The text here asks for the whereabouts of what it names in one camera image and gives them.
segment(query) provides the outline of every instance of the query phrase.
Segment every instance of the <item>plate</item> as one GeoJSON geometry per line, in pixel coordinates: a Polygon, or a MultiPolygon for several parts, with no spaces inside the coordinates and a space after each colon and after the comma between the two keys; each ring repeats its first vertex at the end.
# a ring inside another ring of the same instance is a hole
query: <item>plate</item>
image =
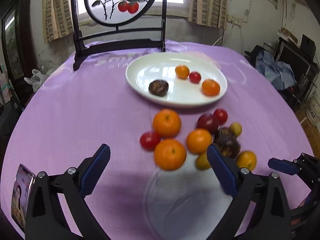
{"type": "Polygon", "coordinates": [[[163,106],[178,108],[194,108],[218,101],[227,91],[227,79],[218,66],[201,58],[180,53],[161,52],[144,55],[132,61],[125,72],[128,84],[140,95],[163,106]],[[201,74],[199,84],[193,84],[189,79],[176,77],[175,67],[185,64],[190,72],[201,74]],[[210,78],[220,85],[220,93],[214,97],[207,97],[201,92],[201,84],[210,78]],[[166,80],[169,90],[166,96],[158,97],[149,92],[149,84],[156,79],[166,80]]]}

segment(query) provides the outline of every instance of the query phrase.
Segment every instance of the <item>white bucket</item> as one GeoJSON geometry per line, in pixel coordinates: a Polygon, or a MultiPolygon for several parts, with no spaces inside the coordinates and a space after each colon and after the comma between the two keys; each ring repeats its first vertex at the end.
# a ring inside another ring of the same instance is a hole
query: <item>white bucket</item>
{"type": "Polygon", "coordinates": [[[317,126],[320,122],[320,97],[316,92],[311,97],[306,108],[306,116],[314,126],[317,126]]]}

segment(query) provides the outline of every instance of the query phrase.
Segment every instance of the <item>door glass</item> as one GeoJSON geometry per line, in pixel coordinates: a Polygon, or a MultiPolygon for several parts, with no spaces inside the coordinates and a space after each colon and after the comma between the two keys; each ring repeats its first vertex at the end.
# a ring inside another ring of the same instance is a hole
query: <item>door glass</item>
{"type": "Polygon", "coordinates": [[[4,26],[5,26],[4,32],[5,32],[5,43],[6,43],[6,49],[7,49],[11,72],[14,79],[18,79],[20,77],[23,77],[24,74],[23,74],[21,63],[19,60],[17,43],[16,43],[16,33],[14,28],[15,26],[14,12],[15,11],[12,11],[12,13],[4,21],[4,26]]]}

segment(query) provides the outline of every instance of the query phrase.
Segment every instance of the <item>black speaker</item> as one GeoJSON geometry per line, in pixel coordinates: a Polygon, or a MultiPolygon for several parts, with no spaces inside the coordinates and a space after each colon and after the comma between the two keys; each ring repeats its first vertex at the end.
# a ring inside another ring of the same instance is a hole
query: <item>black speaker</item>
{"type": "Polygon", "coordinates": [[[304,34],[302,35],[300,49],[313,60],[316,53],[316,44],[304,34]]]}

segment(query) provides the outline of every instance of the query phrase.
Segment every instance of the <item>white plastic bag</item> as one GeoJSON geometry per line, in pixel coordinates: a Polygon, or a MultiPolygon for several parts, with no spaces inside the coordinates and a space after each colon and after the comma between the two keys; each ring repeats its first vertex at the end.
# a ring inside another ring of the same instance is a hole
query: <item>white plastic bag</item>
{"type": "Polygon", "coordinates": [[[24,78],[25,82],[32,85],[33,92],[36,92],[41,85],[47,80],[47,78],[53,73],[53,71],[48,71],[49,74],[42,74],[40,70],[33,69],[31,78],[24,78]]]}

